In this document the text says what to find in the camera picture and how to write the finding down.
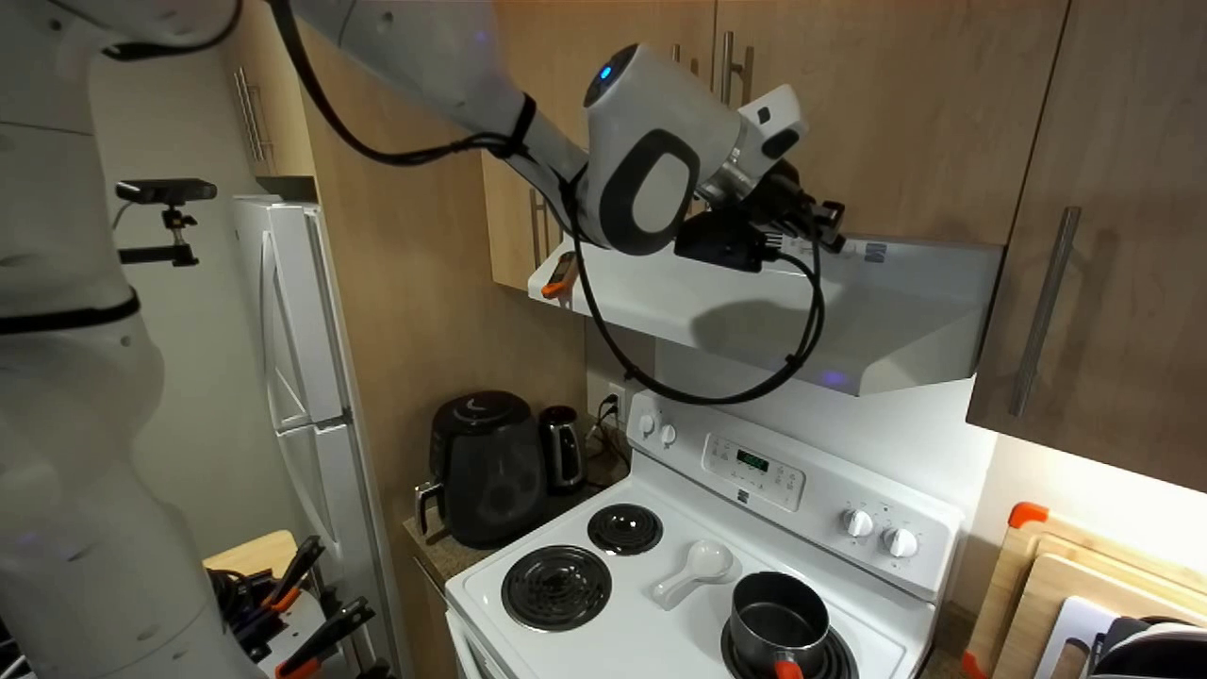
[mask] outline refrigerator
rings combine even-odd
[[[275,453],[306,532],[324,543],[321,577],[343,600],[366,600],[377,611],[324,679],[358,675],[373,656],[400,671],[389,539],[358,441],[321,207],[238,196],[234,230],[249,272]]]

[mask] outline cutting board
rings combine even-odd
[[[1045,558],[1056,558],[1075,573],[1090,573],[1086,592],[1101,592],[1098,581],[1105,577],[1120,588],[1135,588],[1166,604],[1188,607],[1188,619],[1196,619],[1192,611],[1207,611],[1203,573],[1139,555],[1128,543],[1094,536],[1071,521],[1052,517],[1041,505],[1022,502],[1011,513],[1011,528],[1003,536],[988,592],[977,611],[973,638],[966,645],[966,679],[1030,679],[1030,671],[1018,675],[1018,664],[1037,664],[1064,596],[1086,596],[1075,592],[1083,577],[1071,577],[1060,600],[1052,600],[1056,588],[1049,581],[1037,581],[1049,596],[1026,600],[1026,588],[1033,585],[1030,577]]]

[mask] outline stove knob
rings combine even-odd
[[[845,509],[841,528],[845,536],[864,539],[875,532],[875,517],[868,509]]]
[[[637,419],[637,430],[641,430],[641,438],[649,438],[649,434],[656,430],[656,415],[645,411],[645,415]]]
[[[883,547],[894,558],[913,558],[917,555],[917,536],[909,528],[890,528],[890,532],[883,532]]]

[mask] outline kettle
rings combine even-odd
[[[547,502],[547,449],[532,407],[513,392],[468,392],[430,422],[430,483],[415,487],[415,517],[438,505],[468,547],[502,547],[539,524]]]

